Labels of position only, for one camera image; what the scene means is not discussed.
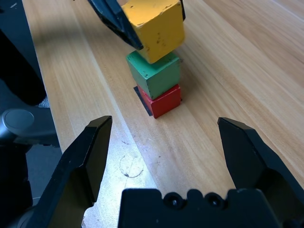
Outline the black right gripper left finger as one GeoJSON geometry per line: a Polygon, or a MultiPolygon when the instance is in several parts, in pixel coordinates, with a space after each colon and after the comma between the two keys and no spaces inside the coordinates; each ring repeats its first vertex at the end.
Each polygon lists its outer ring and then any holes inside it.
{"type": "Polygon", "coordinates": [[[92,120],[65,150],[34,209],[32,228],[81,227],[98,198],[111,128],[111,116],[92,120]]]}

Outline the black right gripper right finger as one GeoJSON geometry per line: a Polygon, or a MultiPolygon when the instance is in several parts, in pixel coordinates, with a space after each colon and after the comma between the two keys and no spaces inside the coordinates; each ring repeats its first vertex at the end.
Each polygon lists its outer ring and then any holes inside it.
{"type": "Polygon", "coordinates": [[[257,131],[226,117],[218,119],[218,127],[235,187],[262,191],[279,221],[302,221],[304,190],[257,131]]]}

